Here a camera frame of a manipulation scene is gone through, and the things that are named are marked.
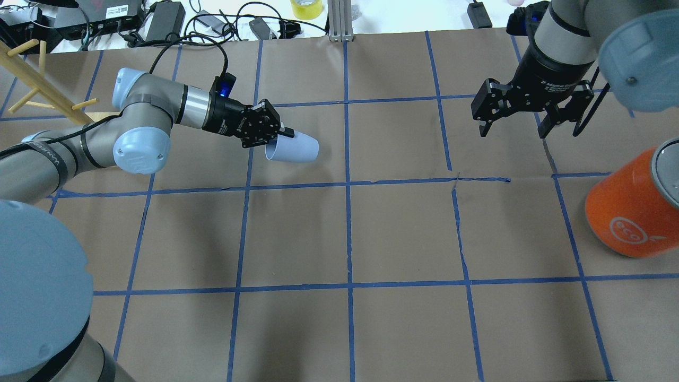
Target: paper cup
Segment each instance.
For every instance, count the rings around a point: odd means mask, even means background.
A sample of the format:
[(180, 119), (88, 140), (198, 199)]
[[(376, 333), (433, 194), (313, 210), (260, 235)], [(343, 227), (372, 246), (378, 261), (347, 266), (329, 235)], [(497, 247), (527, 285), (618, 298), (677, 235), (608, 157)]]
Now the paper cup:
[(295, 131), (295, 137), (279, 135), (266, 145), (266, 158), (281, 162), (313, 162), (318, 156), (318, 141)]

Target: yellow tape roll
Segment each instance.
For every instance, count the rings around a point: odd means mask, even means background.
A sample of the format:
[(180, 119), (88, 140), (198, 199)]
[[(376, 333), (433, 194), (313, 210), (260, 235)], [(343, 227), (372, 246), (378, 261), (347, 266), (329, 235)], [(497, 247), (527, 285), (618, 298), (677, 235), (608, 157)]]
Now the yellow tape roll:
[(300, 20), (317, 18), (323, 11), (323, 3), (320, 0), (290, 0), (295, 17)]

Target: gray lid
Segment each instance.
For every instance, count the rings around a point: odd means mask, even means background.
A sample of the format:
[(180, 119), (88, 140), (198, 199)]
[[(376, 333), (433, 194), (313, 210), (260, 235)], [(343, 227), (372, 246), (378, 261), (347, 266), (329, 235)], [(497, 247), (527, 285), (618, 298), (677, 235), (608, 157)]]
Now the gray lid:
[(655, 150), (650, 171), (658, 191), (679, 208), (679, 138), (670, 139)]

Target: grid square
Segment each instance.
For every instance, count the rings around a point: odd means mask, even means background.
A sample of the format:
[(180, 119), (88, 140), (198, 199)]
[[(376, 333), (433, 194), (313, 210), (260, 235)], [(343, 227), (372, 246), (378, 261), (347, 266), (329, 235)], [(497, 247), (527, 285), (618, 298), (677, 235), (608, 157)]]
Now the grid square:
[(345, 283), (346, 189), (250, 193), (243, 286)]
[(471, 117), (472, 99), (444, 99), (443, 115), (453, 172), (463, 177), (551, 175), (545, 148), (530, 113), (502, 118), (487, 137)]
[(472, 287), (486, 381), (605, 381), (580, 283)]
[(679, 280), (589, 283), (610, 368), (619, 381), (679, 375)]
[(263, 42), (259, 98), (271, 103), (344, 99), (342, 44), (327, 37)]
[[(222, 44), (222, 47), (229, 58), (228, 72), (236, 76), (236, 85), (229, 97), (241, 103), (252, 103), (255, 94), (259, 43), (231, 41)], [(210, 90), (215, 76), (220, 75), (223, 67), (224, 56), (219, 49), (183, 46), (181, 54), (176, 81), (205, 91)]]
[[(99, 52), (70, 52), (48, 54), (45, 66), (45, 78), (52, 83), (66, 98), (73, 103), (85, 101), (90, 82), (94, 75), (94, 68), (99, 60)], [(37, 70), (38, 55), (30, 55), (26, 62)], [(35, 117), (35, 116), (58, 116), (59, 111), (43, 109), (41, 107), (24, 106), (16, 113), (9, 112), (10, 106), (29, 92), (30, 88), (21, 81), (16, 82), (7, 109), (2, 116), (7, 117)], [(47, 103), (41, 95), (33, 97), (35, 102)]]
[[(92, 97), (99, 98), (99, 102), (87, 106), (87, 111), (112, 111), (115, 110), (111, 104), (113, 98), (113, 87), (118, 71), (121, 68), (132, 68), (141, 71), (149, 71), (151, 64), (155, 60), (162, 47), (145, 47), (131, 49), (117, 49), (104, 51), (104, 57), (99, 65), (94, 85), (92, 87)], [(178, 48), (168, 49), (155, 67), (153, 74), (171, 79), (175, 71), (175, 61), (177, 60)]]
[(118, 362), (139, 381), (226, 380), (233, 294), (132, 296)]
[(351, 180), (450, 177), (436, 101), (349, 105)]
[(154, 190), (243, 187), (249, 151), (240, 140), (175, 125), (165, 168), (155, 175)]
[(243, 192), (153, 195), (135, 289), (236, 285)]
[(472, 279), (578, 275), (552, 179), (461, 181), (457, 197)]
[(92, 300), (87, 331), (109, 353), (115, 348), (124, 303), (125, 296), (95, 296)]
[(486, 78), (506, 84), (514, 77), (516, 53), (504, 29), (435, 31), (429, 37), (442, 95), (476, 94)]
[(464, 286), (354, 289), (357, 381), (478, 381)]
[[(578, 137), (572, 136), (573, 123), (549, 133), (546, 141), (560, 173), (613, 171), (653, 146), (644, 137), (644, 125), (630, 117), (627, 108), (614, 98), (611, 94), (606, 96)], [(655, 145), (663, 141), (658, 139)]]
[(452, 187), (353, 186), (354, 282), (463, 279)]
[(347, 44), (347, 55), (349, 99), (436, 95), (424, 33), (359, 36)]
[(234, 381), (349, 381), (346, 293), (241, 294)]
[(263, 146), (256, 147), (252, 184), (344, 183), (344, 107), (279, 107), (276, 111), (285, 126), (318, 140), (318, 158), (311, 163), (276, 162), (266, 160)]
[(144, 212), (144, 196), (60, 198), (54, 216), (87, 254), (94, 290), (125, 290)]
[(585, 199), (591, 188), (603, 179), (604, 177), (559, 179), (585, 274), (594, 276), (679, 273), (679, 249), (652, 258), (628, 258), (608, 248), (594, 235), (587, 223)]

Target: light blue joint cap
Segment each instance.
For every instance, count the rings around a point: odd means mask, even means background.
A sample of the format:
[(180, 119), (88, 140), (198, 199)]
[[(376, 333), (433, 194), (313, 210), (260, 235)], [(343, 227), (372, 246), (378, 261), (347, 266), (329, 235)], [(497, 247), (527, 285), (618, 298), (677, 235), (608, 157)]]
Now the light blue joint cap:
[(113, 88), (113, 102), (111, 102), (116, 110), (122, 109), (125, 98), (130, 94), (134, 83), (144, 74), (146, 74), (145, 71), (130, 68), (122, 68), (118, 71)]
[(599, 67), (624, 106), (663, 111), (679, 105), (679, 9), (636, 18), (611, 33)]
[(0, 200), (0, 380), (73, 342), (92, 308), (92, 276), (71, 231), (36, 207)]
[(133, 174), (160, 171), (170, 152), (170, 136), (152, 126), (134, 128), (113, 145), (113, 159), (121, 169)]

